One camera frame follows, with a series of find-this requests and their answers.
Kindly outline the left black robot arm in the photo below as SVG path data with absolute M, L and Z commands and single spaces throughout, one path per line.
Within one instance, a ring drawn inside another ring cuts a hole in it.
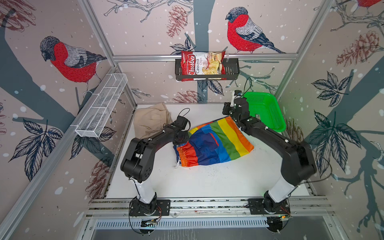
M 131 140 L 120 169 L 130 181 L 133 181 L 137 192 L 130 207 L 130 212 L 134 216 L 160 213 L 162 208 L 157 204 L 157 193 L 149 181 L 154 170 L 156 152 L 168 143 L 179 145 L 187 143 L 188 140 L 189 134 L 185 127 L 174 125 L 166 125 L 148 138 Z

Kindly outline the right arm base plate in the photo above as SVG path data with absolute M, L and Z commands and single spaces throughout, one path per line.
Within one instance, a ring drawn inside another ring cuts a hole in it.
M 245 205 L 250 210 L 251 215 L 290 215 L 291 209 L 288 199 L 280 203 L 275 203 L 272 199 L 253 198 L 248 199 Z

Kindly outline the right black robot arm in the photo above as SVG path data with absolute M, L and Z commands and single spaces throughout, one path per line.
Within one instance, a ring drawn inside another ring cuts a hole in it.
M 275 214 L 300 184 L 317 173 L 310 145 L 286 138 L 252 117 L 246 98 L 233 97 L 231 102 L 224 103 L 223 114 L 230 116 L 242 132 L 259 139 L 282 157 L 281 176 L 265 192 L 263 200 L 265 212 Z

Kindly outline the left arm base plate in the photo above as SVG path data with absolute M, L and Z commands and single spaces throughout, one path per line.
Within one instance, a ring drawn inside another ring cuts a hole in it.
M 151 216 L 168 216 L 170 214 L 171 201 L 154 199 L 149 204 L 145 204 L 134 198 L 130 202 L 130 217 L 151 217 Z

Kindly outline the green plastic basket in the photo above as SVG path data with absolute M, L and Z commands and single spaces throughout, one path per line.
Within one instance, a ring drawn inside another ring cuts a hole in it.
M 249 104 L 252 117 L 260 120 L 270 129 L 282 133 L 286 130 L 286 122 L 274 95 L 269 93 L 247 92 L 244 94 Z

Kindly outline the rainbow coloured shorts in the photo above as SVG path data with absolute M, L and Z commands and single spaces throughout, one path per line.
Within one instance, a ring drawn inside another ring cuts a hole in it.
M 231 117 L 221 118 L 188 131 L 189 140 L 175 145 L 177 166 L 209 166 L 236 160 L 254 149 Z

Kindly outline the beige drawstring shorts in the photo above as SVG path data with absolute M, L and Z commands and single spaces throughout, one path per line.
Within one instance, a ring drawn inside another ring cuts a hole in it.
M 173 122 L 165 104 L 138 109 L 134 115 L 135 137 L 148 138 Z

